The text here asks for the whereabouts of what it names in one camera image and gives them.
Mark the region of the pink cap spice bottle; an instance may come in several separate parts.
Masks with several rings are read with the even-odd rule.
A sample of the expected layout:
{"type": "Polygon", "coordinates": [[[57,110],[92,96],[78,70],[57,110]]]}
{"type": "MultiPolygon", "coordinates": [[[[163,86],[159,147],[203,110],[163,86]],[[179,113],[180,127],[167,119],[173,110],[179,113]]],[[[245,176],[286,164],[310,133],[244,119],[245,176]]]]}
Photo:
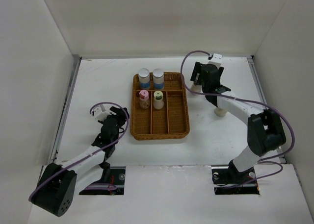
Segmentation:
{"type": "Polygon", "coordinates": [[[148,109],[150,108],[150,98],[149,98],[149,92],[147,90],[141,90],[139,92],[139,106],[142,109],[148,109]]]}

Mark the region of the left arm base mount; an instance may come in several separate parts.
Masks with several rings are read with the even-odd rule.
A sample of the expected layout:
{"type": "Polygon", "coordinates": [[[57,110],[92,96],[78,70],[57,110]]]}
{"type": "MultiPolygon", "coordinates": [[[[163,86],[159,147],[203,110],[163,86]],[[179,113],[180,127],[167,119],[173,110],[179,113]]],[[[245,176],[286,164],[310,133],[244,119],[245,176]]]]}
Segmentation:
{"type": "Polygon", "coordinates": [[[82,190],[81,196],[117,196],[123,195],[125,190],[126,167],[112,167],[109,163],[101,164],[103,169],[99,180],[94,181],[82,190]]]}

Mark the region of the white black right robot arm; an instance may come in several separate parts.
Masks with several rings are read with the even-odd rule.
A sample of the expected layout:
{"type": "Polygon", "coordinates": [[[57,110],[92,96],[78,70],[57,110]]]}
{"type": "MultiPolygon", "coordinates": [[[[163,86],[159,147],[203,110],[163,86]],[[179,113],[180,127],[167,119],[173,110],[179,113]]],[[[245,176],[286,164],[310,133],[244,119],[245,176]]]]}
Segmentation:
{"type": "Polygon", "coordinates": [[[196,62],[190,80],[202,86],[202,94],[216,107],[217,116],[231,113],[247,126],[247,146],[230,161],[227,171],[229,180],[237,183],[262,156],[285,144],[286,135],[280,116],[274,110],[236,100],[231,89],[220,83],[223,70],[214,64],[196,62]]]}

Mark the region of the black knob white spice grinder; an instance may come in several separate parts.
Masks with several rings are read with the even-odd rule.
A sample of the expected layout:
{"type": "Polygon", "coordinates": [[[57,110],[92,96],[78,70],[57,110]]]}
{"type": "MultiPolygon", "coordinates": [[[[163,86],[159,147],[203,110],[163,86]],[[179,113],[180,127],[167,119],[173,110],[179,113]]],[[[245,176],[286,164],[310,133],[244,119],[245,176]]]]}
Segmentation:
{"type": "Polygon", "coordinates": [[[216,107],[214,112],[215,112],[216,116],[221,117],[221,118],[225,117],[226,114],[228,113],[227,110],[219,108],[219,107],[216,107]]]}

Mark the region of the clear lid salt grinder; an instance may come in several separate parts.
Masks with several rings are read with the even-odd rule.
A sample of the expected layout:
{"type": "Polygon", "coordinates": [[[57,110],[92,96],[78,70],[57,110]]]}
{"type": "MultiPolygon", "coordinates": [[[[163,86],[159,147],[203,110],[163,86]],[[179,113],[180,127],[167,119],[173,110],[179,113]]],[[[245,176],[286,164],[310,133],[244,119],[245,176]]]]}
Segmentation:
{"type": "Polygon", "coordinates": [[[199,85],[196,82],[193,82],[190,89],[191,89],[191,94],[196,96],[202,92],[202,85],[199,85]]]}

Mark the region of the silver cap blue label shaker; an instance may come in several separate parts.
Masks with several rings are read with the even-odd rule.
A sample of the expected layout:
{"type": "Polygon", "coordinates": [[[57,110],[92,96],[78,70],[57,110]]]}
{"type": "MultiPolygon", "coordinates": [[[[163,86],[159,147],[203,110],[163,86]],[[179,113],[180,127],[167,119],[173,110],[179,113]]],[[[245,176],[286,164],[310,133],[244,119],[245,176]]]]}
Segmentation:
{"type": "Polygon", "coordinates": [[[146,68],[138,71],[138,79],[142,90],[150,90],[150,72],[146,68]]]}

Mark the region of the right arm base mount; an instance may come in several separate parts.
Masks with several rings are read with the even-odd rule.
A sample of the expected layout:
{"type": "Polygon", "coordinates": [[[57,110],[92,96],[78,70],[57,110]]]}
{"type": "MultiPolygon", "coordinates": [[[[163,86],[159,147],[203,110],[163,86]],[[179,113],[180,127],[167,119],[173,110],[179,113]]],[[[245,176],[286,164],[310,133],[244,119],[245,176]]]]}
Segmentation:
{"type": "Polygon", "coordinates": [[[228,166],[211,168],[214,193],[216,195],[259,195],[254,167],[238,172],[231,163],[228,166]]]}

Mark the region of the yellow cap spice bottle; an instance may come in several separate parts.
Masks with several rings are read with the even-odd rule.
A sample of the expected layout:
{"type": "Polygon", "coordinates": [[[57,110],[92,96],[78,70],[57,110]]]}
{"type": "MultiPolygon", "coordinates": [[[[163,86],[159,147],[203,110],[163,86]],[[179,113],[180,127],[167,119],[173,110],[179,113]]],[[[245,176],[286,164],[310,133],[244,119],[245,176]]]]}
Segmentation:
{"type": "Polygon", "coordinates": [[[154,96],[154,100],[153,100],[154,109],[161,110],[164,107],[163,92],[155,91],[153,96],[154,96]]]}

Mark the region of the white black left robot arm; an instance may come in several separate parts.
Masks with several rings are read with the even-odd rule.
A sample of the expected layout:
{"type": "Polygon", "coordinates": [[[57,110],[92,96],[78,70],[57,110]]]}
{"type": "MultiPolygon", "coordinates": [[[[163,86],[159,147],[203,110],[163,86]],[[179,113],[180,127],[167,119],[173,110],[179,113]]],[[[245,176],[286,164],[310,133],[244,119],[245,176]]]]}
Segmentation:
{"type": "Polygon", "coordinates": [[[90,110],[90,114],[102,125],[100,133],[86,151],[61,164],[50,163],[43,171],[36,189],[29,201],[61,217],[69,209],[74,196],[82,191],[116,189],[113,184],[105,184],[110,179],[110,164],[107,160],[115,151],[115,146],[129,126],[130,115],[127,108],[113,104],[110,112],[100,104],[90,110]]]}

